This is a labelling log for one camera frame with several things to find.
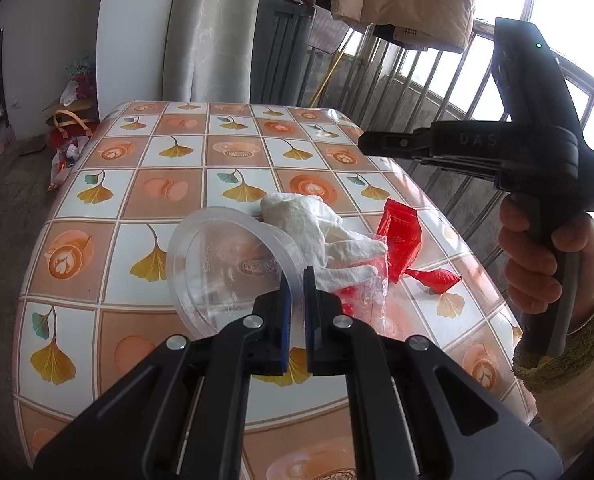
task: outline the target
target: red candy wrapper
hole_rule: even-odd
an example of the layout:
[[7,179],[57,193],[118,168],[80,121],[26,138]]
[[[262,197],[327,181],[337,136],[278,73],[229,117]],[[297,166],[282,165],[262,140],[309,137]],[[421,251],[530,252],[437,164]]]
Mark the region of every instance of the red candy wrapper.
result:
[[397,283],[421,250],[421,226],[417,210],[386,200],[377,234],[386,237],[388,279]]
[[422,285],[430,287],[435,294],[443,294],[453,285],[461,282],[461,276],[453,274],[449,270],[435,269],[435,270],[412,270],[406,271],[408,276],[412,276]]
[[377,234],[386,237],[390,282],[397,283],[403,274],[408,274],[430,287],[436,294],[443,294],[453,285],[461,282],[462,277],[449,270],[424,271],[408,268],[421,250],[421,225],[416,209],[389,198],[383,208]]

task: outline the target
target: white wall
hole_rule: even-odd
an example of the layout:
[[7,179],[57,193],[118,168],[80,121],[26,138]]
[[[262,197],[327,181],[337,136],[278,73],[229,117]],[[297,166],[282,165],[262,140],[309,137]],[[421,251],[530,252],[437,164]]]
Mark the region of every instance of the white wall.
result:
[[50,128],[42,109],[68,82],[66,65],[96,45],[100,0],[2,0],[4,89],[18,139]]
[[100,117],[130,100],[160,100],[172,0],[101,0],[97,42]]

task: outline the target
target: orange checkered tablecloth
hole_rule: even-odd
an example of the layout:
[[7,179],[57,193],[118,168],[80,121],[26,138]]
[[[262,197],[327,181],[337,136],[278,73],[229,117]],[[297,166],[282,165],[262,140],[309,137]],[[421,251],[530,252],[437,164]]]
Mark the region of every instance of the orange checkered tablecloth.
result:
[[[29,462],[168,335],[188,334],[165,272],[136,264],[167,251],[177,224],[196,209],[226,206],[259,217],[259,200],[240,200],[246,186],[318,194],[358,232],[375,231],[387,196],[418,209],[423,248],[415,269],[448,269],[464,280],[442,295],[409,277],[391,285],[387,334],[426,335],[530,420],[534,400],[510,369],[521,332],[503,297],[414,181],[392,160],[359,152],[361,133],[331,109],[116,107],[60,188],[20,292],[13,387]],[[352,478],[344,378],[309,377],[299,352],[291,359],[292,384],[251,380],[244,476],[280,480],[299,463],[299,478]]]

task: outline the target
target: transparent plastic cup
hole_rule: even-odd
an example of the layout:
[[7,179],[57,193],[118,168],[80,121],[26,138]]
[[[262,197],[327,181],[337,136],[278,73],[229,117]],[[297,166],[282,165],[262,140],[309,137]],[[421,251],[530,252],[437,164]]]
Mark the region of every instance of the transparent plastic cup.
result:
[[191,213],[168,243],[166,275],[175,307],[191,335],[215,335],[251,313],[255,298],[291,294],[291,346],[304,348],[303,255],[281,229],[227,207]]

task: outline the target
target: gray curtain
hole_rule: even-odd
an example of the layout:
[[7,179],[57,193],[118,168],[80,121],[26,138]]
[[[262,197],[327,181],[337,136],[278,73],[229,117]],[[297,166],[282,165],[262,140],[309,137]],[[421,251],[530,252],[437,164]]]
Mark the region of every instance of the gray curtain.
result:
[[171,101],[250,99],[259,0],[173,0],[162,96]]

